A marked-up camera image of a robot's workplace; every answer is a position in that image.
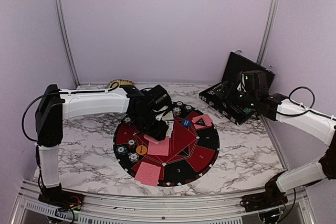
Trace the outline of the red playing card deck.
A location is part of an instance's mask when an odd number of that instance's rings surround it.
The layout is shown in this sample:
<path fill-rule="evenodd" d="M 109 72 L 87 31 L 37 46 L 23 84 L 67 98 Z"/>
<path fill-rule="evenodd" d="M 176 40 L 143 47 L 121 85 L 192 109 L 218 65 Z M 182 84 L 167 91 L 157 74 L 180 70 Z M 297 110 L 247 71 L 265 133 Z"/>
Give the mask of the red playing card deck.
<path fill-rule="evenodd" d="M 160 141 L 156 140 L 155 138 L 147 135 L 147 134 L 144 134 L 144 139 L 149 141 L 150 143 L 153 143 L 153 144 L 158 144 Z"/>

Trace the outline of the white blue chip pile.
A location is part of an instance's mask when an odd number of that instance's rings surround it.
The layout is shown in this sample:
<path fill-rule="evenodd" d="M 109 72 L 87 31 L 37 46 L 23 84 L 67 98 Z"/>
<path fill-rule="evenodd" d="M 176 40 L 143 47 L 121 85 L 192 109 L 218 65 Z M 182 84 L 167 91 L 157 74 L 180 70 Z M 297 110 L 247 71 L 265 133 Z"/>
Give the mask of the white blue chip pile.
<path fill-rule="evenodd" d="M 139 155 L 137 153 L 129 153 L 129 161 L 132 163 L 137 163 L 139 161 Z"/>
<path fill-rule="evenodd" d="M 180 116 L 182 112 L 180 107 L 174 107 L 172 111 L 174 116 Z"/>
<path fill-rule="evenodd" d="M 126 117 L 126 118 L 124 118 L 124 122 L 125 122 L 125 123 L 130 123 L 130 122 L 131 122 L 131 119 L 130 119 L 129 117 Z"/>

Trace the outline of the orange round blind button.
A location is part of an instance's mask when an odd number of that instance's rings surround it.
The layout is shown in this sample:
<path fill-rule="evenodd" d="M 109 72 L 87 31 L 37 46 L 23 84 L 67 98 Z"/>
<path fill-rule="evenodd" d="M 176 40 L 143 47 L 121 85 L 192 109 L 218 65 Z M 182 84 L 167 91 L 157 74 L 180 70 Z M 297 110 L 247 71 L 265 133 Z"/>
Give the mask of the orange round blind button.
<path fill-rule="evenodd" d="M 148 151 L 148 148 L 145 146 L 145 145 L 139 145 L 137 148 L 136 148 L 136 153 L 138 155 L 145 155 Z"/>

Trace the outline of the blue round blind button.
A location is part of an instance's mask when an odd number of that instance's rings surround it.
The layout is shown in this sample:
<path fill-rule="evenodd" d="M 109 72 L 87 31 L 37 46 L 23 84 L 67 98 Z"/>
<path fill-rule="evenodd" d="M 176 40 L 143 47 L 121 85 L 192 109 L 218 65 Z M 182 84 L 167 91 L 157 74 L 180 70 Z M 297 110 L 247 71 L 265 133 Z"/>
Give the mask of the blue round blind button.
<path fill-rule="evenodd" d="M 181 124 L 184 126 L 184 127 L 190 127 L 192 122 L 190 120 L 187 120 L 187 119 L 184 119 Z"/>

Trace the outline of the dealt red card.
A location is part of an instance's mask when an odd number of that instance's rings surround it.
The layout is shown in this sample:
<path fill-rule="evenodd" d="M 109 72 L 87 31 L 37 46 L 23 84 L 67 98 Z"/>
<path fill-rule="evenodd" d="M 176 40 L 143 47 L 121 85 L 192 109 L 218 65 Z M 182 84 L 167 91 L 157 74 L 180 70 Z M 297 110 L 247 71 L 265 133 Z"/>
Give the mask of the dealt red card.
<path fill-rule="evenodd" d="M 151 168 L 154 165 L 142 162 L 139 169 L 135 175 L 135 180 L 141 183 L 147 183 L 152 181 Z"/>
<path fill-rule="evenodd" d="M 158 166 L 151 166 L 150 168 L 150 176 L 149 176 L 149 185 L 157 186 L 160 178 L 161 168 Z"/>
<path fill-rule="evenodd" d="M 200 130 L 213 125 L 209 115 L 203 114 L 192 118 L 192 123 L 196 130 Z"/>

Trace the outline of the blue green chip pile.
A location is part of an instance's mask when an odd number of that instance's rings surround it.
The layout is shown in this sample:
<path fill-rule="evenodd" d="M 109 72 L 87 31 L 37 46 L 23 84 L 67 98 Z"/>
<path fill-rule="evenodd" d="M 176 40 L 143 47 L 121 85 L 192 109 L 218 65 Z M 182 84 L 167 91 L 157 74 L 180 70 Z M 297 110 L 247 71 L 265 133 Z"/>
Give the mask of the blue green chip pile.
<path fill-rule="evenodd" d="M 190 105 L 186 105 L 186 106 L 185 106 L 185 110 L 186 110 L 187 112 L 190 112 L 190 111 L 192 111 L 192 107 L 191 107 Z"/>
<path fill-rule="evenodd" d="M 118 155 L 125 155 L 128 152 L 128 149 L 124 145 L 120 145 L 117 147 L 116 152 Z"/>

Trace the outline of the black triangular button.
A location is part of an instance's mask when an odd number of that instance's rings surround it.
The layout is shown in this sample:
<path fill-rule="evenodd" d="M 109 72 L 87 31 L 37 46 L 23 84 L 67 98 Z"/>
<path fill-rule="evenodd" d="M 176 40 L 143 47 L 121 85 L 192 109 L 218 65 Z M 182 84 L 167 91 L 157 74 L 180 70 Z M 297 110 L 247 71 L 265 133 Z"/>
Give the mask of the black triangular button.
<path fill-rule="evenodd" d="M 200 126 L 206 126 L 206 123 L 204 122 L 202 118 L 199 119 L 195 124 L 200 125 Z"/>

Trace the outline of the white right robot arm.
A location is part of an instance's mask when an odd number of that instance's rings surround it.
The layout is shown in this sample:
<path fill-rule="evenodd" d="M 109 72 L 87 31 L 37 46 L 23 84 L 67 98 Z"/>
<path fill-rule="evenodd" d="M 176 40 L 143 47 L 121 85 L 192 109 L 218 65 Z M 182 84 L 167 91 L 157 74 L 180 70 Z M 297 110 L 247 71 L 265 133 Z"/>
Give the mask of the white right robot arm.
<path fill-rule="evenodd" d="M 214 88 L 221 101 L 240 109 L 248 109 L 264 118 L 291 127 L 319 140 L 325 146 L 321 157 L 274 176 L 265 184 L 260 203 L 271 207 L 281 194 L 321 180 L 335 179 L 335 116 L 304 105 L 289 95 L 269 93 L 267 74 L 262 70 L 238 73 L 236 81 L 223 81 Z"/>

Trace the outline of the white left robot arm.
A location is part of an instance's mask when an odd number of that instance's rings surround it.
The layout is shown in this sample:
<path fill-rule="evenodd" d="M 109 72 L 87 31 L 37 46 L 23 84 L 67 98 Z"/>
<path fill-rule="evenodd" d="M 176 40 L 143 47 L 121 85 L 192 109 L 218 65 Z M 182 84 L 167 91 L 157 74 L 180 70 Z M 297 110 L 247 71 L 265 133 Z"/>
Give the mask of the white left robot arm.
<path fill-rule="evenodd" d="M 66 202 L 59 189 L 58 150 L 64 138 L 64 121 L 101 114 L 125 114 L 127 123 L 155 140 L 165 139 L 169 129 L 158 116 L 172 104 L 161 85 L 141 91 L 134 85 L 110 83 L 104 89 L 70 90 L 49 85 L 44 94 L 33 99 L 22 115 L 22 132 L 37 145 L 40 176 L 47 188 L 45 196 L 54 205 Z"/>

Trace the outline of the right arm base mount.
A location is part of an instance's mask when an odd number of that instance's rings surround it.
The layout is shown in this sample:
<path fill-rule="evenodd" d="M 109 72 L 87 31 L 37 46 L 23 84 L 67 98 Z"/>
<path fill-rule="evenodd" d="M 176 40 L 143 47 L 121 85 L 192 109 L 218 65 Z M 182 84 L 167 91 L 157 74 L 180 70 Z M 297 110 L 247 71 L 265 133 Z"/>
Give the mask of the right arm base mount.
<path fill-rule="evenodd" d="M 278 177 L 283 173 L 280 172 L 267 181 L 264 192 L 242 196 L 239 204 L 246 212 L 285 205 L 288 202 L 286 193 L 282 193 L 276 184 Z"/>

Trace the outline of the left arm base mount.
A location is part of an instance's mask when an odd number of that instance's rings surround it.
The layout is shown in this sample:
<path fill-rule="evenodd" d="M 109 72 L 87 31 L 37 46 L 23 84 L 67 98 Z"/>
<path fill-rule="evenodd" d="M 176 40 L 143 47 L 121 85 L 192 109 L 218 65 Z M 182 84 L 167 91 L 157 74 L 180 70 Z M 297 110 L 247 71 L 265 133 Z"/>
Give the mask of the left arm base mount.
<path fill-rule="evenodd" d="M 56 187 L 47 188 L 41 180 L 38 180 L 40 194 L 38 200 L 40 202 L 58 206 L 62 210 L 81 210 L 84 195 L 73 193 L 62 189 L 61 184 Z"/>

